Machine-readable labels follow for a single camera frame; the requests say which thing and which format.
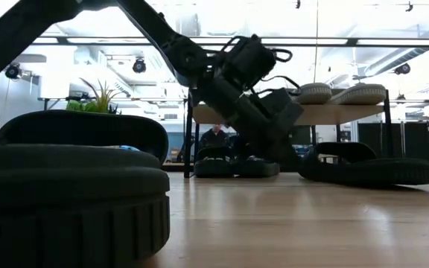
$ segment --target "white wall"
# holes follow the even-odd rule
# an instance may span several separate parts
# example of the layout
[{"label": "white wall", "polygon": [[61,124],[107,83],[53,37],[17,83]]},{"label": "white wall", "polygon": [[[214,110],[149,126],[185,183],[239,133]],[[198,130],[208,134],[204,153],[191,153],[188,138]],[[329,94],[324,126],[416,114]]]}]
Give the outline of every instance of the white wall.
[{"label": "white wall", "polygon": [[358,123],[380,123],[384,121],[384,114],[370,115],[357,121]]},{"label": "white wall", "polygon": [[38,101],[39,87],[25,80],[12,81],[0,73],[0,127],[12,118],[44,109]]},{"label": "white wall", "polygon": [[335,126],[330,125],[318,125],[316,126],[317,141],[318,142],[327,142],[327,141],[336,141],[337,132],[335,131]]}]

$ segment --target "ceiling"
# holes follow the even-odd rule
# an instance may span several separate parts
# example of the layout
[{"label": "ceiling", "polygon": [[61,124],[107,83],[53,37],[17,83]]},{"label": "ceiling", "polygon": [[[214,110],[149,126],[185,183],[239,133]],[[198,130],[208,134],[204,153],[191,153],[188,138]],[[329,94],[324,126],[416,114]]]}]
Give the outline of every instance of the ceiling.
[{"label": "ceiling", "polygon": [[[0,15],[15,2],[17,0],[0,0]],[[299,8],[296,8],[297,0],[148,2],[155,10],[165,14],[167,23],[173,29],[193,37],[195,42],[200,37],[254,33],[259,36],[429,38],[428,0],[301,0]],[[407,12],[409,2],[413,9]],[[142,36],[117,7],[83,11],[71,21],[53,25],[43,35]],[[166,85],[174,82],[173,75],[153,47],[93,45],[88,49],[91,54],[104,54],[109,69],[128,85]],[[385,84],[392,96],[406,94],[409,99],[429,98],[429,51],[419,53],[396,48],[286,49],[293,52],[293,59],[289,63],[278,63],[270,76],[283,74],[299,84],[317,81],[345,88],[358,82],[352,79],[354,75],[370,72],[374,76],[362,82]],[[147,64],[145,73],[136,74],[132,70],[137,57],[144,57]],[[388,69],[390,65],[387,63],[399,58],[404,58],[400,63],[408,62],[411,65],[409,74],[396,75]],[[285,86],[285,82],[273,80],[258,87],[267,86]],[[166,87],[181,90],[179,86]]]}]

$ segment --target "robotic arm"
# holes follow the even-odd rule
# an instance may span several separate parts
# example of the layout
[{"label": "robotic arm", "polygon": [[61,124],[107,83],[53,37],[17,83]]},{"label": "robotic arm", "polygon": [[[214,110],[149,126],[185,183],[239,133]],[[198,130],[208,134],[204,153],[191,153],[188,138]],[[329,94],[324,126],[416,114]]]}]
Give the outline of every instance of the robotic arm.
[{"label": "robotic arm", "polygon": [[[287,136],[302,114],[285,89],[260,98],[252,87],[266,76],[279,51],[265,48],[257,36],[237,36],[219,52],[207,51],[175,32],[144,0],[20,0],[0,18],[0,71],[54,23],[82,10],[117,4],[162,55],[194,105],[204,101],[236,129],[259,157],[276,162],[298,160]],[[235,40],[233,48],[225,49]]]}]

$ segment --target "person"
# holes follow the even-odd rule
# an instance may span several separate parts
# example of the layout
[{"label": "person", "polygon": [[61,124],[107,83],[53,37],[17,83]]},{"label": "person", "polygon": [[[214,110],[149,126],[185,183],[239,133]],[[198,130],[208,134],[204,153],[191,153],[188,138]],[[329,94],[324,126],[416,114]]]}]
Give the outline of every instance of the person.
[{"label": "person", "polygon": [[205,147],[229,146],[229,136],[222,129],[221,125],[215,124],[206,131],[200,139],[200,149]]}]

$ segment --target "ventilation duct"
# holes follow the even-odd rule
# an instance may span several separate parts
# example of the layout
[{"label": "ventilation duct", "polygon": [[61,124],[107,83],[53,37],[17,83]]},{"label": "ventilation duct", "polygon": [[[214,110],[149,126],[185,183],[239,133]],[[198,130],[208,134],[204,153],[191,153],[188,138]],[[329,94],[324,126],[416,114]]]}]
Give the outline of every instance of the ventilation duct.
[{"label": "ventilation duct", "polygon": [[48,58],[41,54],[20,54],[12,63],[46,63]]},{"label": "ventilation duct", "polygon": [[[429,31],[422,34],[420,38],[429,38]],[[367,77],[379,75],[385,71],[396,68],[427,51],[429,51],[429,48],[400,48],[388,54],[376,63],[366,67],[363,70],[363,73]]]},{"label": "ventilation duct", "polygon": [[165,120],[167,120],[167,119],[178,119],[178,115],[177,114],[164,114],[163,119],[165,119]]}]

